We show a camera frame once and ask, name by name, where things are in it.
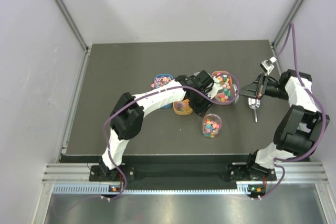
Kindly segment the clear round jar lid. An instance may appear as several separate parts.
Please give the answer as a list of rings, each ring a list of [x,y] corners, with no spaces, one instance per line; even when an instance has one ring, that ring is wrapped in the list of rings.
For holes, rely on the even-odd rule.
[[[235,94],[233,104],[237,104],[239,101],[239,85],[236,83],[233,83],[233,88],[234,88],[234,94]]]

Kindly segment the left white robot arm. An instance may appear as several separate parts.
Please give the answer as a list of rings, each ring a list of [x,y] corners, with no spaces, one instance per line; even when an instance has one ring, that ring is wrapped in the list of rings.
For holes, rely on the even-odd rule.
[[[190,108],[203,116],[223,87],[206,71],[197,75],[180,75],[168,84],[143,94],[124,93],[117,101],[110,118],[103,127],[110,135],[99,166],[107,180],[119,174],[122,156],[129,140],[141,131],[143,119],[150,113],[174,102],[188,100]]]

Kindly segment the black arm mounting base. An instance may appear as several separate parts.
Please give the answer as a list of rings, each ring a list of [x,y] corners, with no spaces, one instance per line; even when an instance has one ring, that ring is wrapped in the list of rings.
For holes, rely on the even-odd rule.
[[[246,164],[224,163],[177,163],[177,164],[124,164],[106,174],[99,165],[90,169],[91,182],[116,182],[125,175],[129,182],[144,178],[218,178],[224,182],[262,181],[273,182],[277,179],[274,170],[258,173],[249,170]]]

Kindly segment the clear plastic jar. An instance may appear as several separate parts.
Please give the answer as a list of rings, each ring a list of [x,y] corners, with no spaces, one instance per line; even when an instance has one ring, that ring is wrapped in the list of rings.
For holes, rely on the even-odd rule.
[[[202,121],[202,134],[205,137],[214,138],[222,127],[222,119],[217,114],[207,114]]]

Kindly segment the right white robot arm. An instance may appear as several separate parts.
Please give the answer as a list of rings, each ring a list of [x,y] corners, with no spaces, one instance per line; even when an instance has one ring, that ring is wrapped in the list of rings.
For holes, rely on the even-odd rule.
[[[279,80],[261,73],[255,81],[241,88],[241,96],[260,100],[266,95],[286,100],[290,105],[274,133],[273,142],[248,156],[245,166],[248,178],[267,177],[275,168],[275,162],[298,161],[314,152],[313,147],[330,118],[322,114],[309,94],[311,85],[311,75],[289,69]]]

